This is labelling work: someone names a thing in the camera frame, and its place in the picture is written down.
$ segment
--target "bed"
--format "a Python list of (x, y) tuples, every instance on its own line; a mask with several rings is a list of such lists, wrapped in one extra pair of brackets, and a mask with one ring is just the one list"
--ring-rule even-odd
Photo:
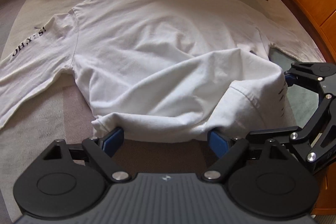
[[(17, 46), (16, 41), (24, 40), (35, 29), (40, 29), (53, 14), (67, 12), (81, 1), (0, 0), (1, 60)], [(318, 0), (319, 5), (330, 4), (329, 14), (324, 15), (318, 13), (323, 6), (311, 8), (308, 0), (240, 1), (309, 43), (313, 49), (310, 61), (334, 62), (334, 0)], [(290, 68), (290, 63), (295, 61), (275, 48), (271, 49), (269, 58), (283, 70)], [(289, 123), (303, 127), (317, 108), (318, 97), (308, 90), (293, 86), (288, 89), (286, 103), (292, 110), (286, 113)], [(12, 223), (21, 215), (12, 195), (12, 187), (23, 170), (52, 140), (65, 139), (68, 143), (78, 143), (91, 136), (93, 119), (71, 75), (62, 75), (45, 92), (19, 108), (0, 131), (0, 223)], [(126, 140), (114, 160), (132, 175), (136, 172), (200, 174), (216, 157), (203, 141), (168, 144)], [(318, 206), (315, 214), (334, 214), (331, 211), (322, 213)], [(321, 205), (321, 208), (326, 209), (326, 205)]]

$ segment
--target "bed sheet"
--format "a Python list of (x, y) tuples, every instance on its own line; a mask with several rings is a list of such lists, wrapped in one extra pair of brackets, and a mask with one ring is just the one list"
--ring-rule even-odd
[[(55, 13), (65, 13), (83, 0), (0, 0), (0, 54), (10, 54), (22, 41)], [(307, 61), (323, 61), (313, 40), (280, 0), (240, 0), (263, 13), (269, 19), (286, 27), (311, 46), (312, 56)], [(270, 59), (283, 69), (289, 68), (292, 59), (279, 51), (271, 51)], [(288, 98), (293, 113), (288, 120), (302, 126), (309, 118), (299, 102), (317, 106), (317, 96), (296, 88), (289, 88)], [(91, 111), (74, 83), (72, 75), (62, 75), (48, 90), (24, 103), (0, 131), (0, 223), (8, 224), (21, 213), (12, 195), (16, 178), (54, 139), (68, 143), (80, 142), (92, 134)], [(148, 156), (148, 150), (160, 152), (158, 161)], [(134, 156), (132, 162), (125, 155)], [(126, 141), (114, 160), (130, 173), (139, 172), (196, 172), (201, 173), (211, 163), (213, 155), (203, 142), (191, 141), (181, 146), (171, 144), (139, 144)]]

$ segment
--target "white shirt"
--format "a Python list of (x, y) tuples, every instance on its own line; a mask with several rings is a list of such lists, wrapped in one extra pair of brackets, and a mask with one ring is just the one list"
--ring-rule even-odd
[(0, 128), (63, 72), (99, 137), (116, 126), (154, 142), (282, 127), (287, 86), (268, 51), (291, 37), (278, 28), (237, 0), (86, 0), (0, 63)]

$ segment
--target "silver bolt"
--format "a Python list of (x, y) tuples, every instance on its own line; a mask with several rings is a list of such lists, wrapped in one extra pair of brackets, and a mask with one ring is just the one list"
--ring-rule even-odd
[(316, 160), (316, 154), (314, 152), (309, 153), (307, 156), (307, 160), (313, 162), (314, 160)]
[(115, 180), (125, 180), (129, 177), (129, 174), (127, 174), (124, 171), (118, 171), (118, 172), (114, 172), (112, 174), (112, 178)]
[(298, 137), (298, 134), (296, 132), (293, 132), (291, 135), (290, 135), (290, 138), (292, 140), (295, 140), (296, 138)]
[(204, 173), (204, 177), (206, 177), (207, 179), (218, 179), (220, 178), (221, 173), (219, 173), (218, 171), (207, 171)]

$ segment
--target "robotic arm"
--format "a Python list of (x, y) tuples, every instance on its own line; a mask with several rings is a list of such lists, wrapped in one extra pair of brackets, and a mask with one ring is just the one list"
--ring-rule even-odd
[(16, 224), (315, 223), (309, 213), (319, 188), (312, 174), (335, 161), (336, 66), (292, 63), (285, 77), (289, 86), (319, 93), (305, 127), (230, 140), (213, 129), (208, 144), (219, 159), (201, 177), (139, 173), (132, 179), (111, 159), (123, 143), (122, 128), (81, 144), (53, 141), (15, 182), (23, 213)]

